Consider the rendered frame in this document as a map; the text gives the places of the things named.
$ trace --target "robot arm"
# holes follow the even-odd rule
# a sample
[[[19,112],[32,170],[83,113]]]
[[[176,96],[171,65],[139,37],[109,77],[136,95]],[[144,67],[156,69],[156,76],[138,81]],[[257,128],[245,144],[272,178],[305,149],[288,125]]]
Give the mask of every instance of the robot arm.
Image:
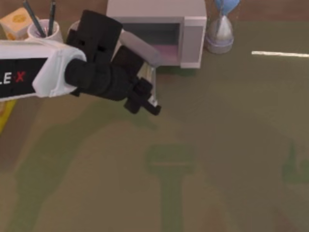
[[[0,101],[84,93],[127,99],[125,108],[131,113],[144,107],[158,115],[161,107],[149,101],[152,84],[137,77],[143,57],[127,46],[114,54],[121,32],[119,22],[84,11],[66,44],[33,38],[0,41]]]

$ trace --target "white stick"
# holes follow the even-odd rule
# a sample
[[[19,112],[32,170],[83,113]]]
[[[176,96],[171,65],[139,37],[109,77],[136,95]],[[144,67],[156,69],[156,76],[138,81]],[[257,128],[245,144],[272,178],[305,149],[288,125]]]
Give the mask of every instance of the white stick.
[[[302,54],[302,53],[252,51],[251,54],[252,55],[261,55],[261,56],[309,58],[309,54]]]

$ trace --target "white line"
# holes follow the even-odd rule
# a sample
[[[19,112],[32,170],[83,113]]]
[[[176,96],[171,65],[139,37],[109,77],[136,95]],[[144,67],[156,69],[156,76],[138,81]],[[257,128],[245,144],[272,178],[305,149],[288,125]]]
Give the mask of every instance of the white line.
[[[252,55],[261,55],[261,56],[309,58],[309,54],[301,54],[301,53],[252,51],[251,54]]]

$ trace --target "pen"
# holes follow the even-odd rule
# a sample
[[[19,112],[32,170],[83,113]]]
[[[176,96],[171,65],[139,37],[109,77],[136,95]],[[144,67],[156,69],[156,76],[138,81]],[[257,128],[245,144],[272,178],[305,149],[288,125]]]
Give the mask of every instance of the pen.
[[[56,11],[56,0],[52,0],[51,5],[50,5],[50,12],[49,12],[49,26],[48,26],[47,36],[51,36],[53,34],[55,11]]]
[[[46,35],[45,35],[45,33],[44,33],[42,27],[40,26],[40,24],[39,24],[37,18],[35,17],[35,15],[34,15],[32,9],[31,9],[29,3],[27,2],[27,0],[24,0],[23,5],[24,5],[25,9],[27,10],[28,14],[30,15],[30,17],[31,17],[31,19],[32,19],[32,21],[33,21],[33,24],[34,24],[35,27],[37,28],[37,30],[38,30],[38,32],[40,33],[41,37],[42,37],[42,38],[45,38]]]

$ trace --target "red letter x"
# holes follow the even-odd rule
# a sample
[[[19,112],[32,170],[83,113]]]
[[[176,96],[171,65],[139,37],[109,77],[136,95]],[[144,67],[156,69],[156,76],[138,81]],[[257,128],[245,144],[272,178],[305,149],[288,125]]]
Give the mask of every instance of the red letter x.
[[[23,82],[24,81],[24,75],[26,74],[26,72],[17,72],[17,79],[15,82]]]

